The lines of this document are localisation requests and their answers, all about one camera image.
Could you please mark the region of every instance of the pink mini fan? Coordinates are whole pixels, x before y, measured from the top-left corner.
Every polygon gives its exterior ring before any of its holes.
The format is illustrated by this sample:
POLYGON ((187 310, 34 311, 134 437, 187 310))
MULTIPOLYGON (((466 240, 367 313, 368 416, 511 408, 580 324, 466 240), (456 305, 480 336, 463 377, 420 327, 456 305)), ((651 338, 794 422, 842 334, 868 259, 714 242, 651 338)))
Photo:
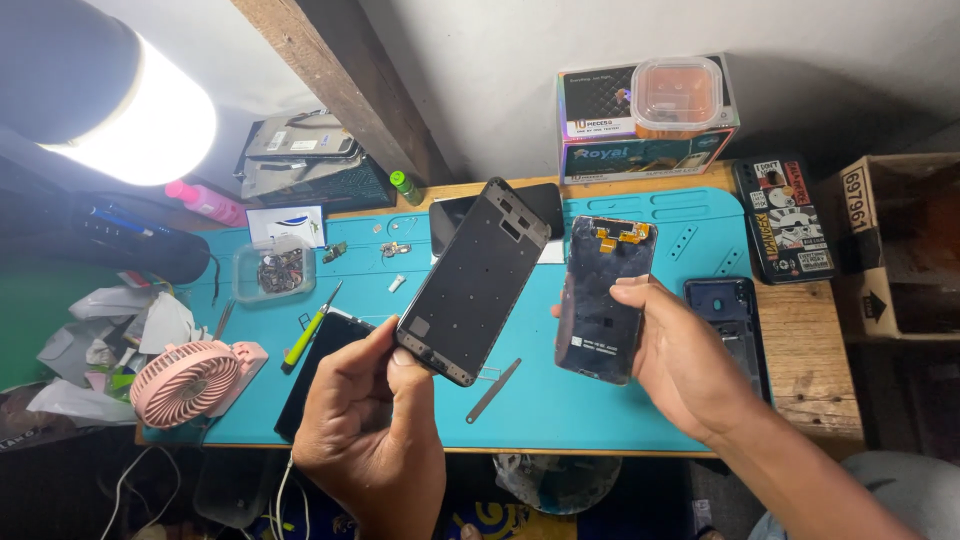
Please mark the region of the pink mini fan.
POLYGON ((267 361, 251 341, 191 341, 175 347, 136 374, 130 401, 151 428, 168 430, 201 414, 222 416, 267 361))

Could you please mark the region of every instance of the blue silicone repair mat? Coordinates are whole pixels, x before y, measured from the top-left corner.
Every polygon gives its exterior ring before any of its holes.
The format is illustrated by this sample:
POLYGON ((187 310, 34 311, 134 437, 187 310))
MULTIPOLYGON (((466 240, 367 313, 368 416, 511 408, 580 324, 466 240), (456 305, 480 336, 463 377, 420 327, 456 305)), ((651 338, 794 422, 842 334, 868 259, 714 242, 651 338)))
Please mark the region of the blue silicone repair mat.
MULTIPOLYGON (((750 276, 743 208, 730 193, 715 188, 637 193, 564 201, 567 225, 586 214, 656 223, 660 229, 653 273, 681 294, 691 278, 750 276)), ((317 286, 309 292, 256 304, 237 304, 223 340, 256 341, 270 359, 229 412, 213 424, 205 443, 282 444, 274 423, 300 367, 293 375, 280 371, 283 349, 293 346, 302 330, 298 317, 316 312, 336 286, 344 285, 333 305, 373 324, 402 313, 430 269, 430 228, 426 213, 330 219, 330 243, 346 241, 347 252, 322 264, 315 250, 317 286), (378 233, 374 228, 379 225, 378 233), (412 244, 408 254, 382 258, 380 245, 412 244), (397 274, 407 282, 396 293, 387 287, 397 274)), ((230 295, 231 257, 250 241, 246 229, 200 233, 221 262, 220 300, 210 306, 213 265, 190 285, 191 307, 199 324, 214 328, 230 295)), ((704 451, 656 410, 635 382, 613 386, 554 366, 557 321, 549 308, 559 301, 565 266, 539 264, 500 334, 487 366, 520 366, 476 419, 468 412, 492 384, 478 380, 461 388, 436 377, 436 417, 448 448, 521 448, 614 451, 704 451)), ((183 430, 144 430, 150 441, 189 440, 183 430)))

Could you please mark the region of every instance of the hand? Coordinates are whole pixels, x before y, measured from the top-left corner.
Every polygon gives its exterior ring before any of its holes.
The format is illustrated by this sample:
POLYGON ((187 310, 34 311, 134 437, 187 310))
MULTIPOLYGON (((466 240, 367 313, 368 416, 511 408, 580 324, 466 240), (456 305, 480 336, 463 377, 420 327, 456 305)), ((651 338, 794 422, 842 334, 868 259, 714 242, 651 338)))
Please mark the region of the hand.
POLYGON ((444 498, 444 448, 431 373, 395 348, 396 321, 320 361, 293 458, 364 538, 423 540, 444 498))
MULTIPOLYGON (((744 419, 769 412, 716 330, 656 278, 620 278, 610 292, 643 310, 633 374, 674 426, 711 446, 744 419)), ((560 306, 551 312, 559 317, 560 306)))

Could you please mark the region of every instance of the light bulb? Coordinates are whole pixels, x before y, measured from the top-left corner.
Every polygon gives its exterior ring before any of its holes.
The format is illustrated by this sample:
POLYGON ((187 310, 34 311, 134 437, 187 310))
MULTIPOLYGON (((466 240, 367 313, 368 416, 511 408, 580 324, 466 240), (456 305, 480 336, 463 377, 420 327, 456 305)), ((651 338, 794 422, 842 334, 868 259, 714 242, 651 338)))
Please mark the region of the light bulb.
POLYGON ((139 73, 124 102, 100 125, 65 144, 43 144, 118 180, 167 184, 206 156, 217 130, 206 92, 140 34, 139 73))

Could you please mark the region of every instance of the right hand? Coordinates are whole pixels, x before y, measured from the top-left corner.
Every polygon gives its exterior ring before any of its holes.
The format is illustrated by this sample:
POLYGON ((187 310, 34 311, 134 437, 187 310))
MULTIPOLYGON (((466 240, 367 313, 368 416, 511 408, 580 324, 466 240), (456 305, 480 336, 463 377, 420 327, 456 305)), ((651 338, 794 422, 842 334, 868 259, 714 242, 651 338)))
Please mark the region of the right hand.
MULTIPOLYGON (((643 310, 633 375, 657 409, 686 435, 708 446, 770 408, 707 321, 653 276, 620 278, 611 296, 643 310)), ((560 306, 550 309, 560 316, 560 306)))

